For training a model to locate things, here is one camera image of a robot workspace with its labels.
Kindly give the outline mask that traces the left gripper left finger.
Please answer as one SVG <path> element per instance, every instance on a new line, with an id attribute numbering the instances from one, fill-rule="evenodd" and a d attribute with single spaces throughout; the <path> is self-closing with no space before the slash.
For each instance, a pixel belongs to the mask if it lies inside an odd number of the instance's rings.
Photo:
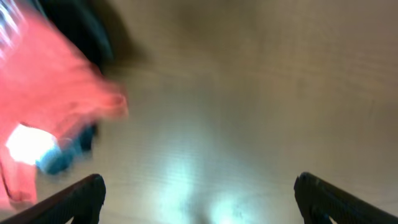
<path id="1" fill-rule="evenodd" d="M 91 174 L 1 224 L 97 224 L 105 196 L 104 179 Z"/>

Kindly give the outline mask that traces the red t-shirt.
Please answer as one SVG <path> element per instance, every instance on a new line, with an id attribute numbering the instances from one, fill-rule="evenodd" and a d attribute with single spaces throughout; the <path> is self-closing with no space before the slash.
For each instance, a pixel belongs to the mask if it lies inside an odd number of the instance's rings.
<path id="1" fill-rule="evenodd" d="M 36 150 L 127 112 L 120 88 L 35 9 L 1 2 L 1 208 L 36 202 Z"/>

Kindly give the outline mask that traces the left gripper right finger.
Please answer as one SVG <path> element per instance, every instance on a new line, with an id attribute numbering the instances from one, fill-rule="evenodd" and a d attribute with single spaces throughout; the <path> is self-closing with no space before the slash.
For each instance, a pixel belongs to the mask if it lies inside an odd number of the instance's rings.
<path id="1" fill-rule="evenodd" d="M 305 224 L 397 224 L 397 217 L 309 173 L 294 183 L 295 199 Z"/>

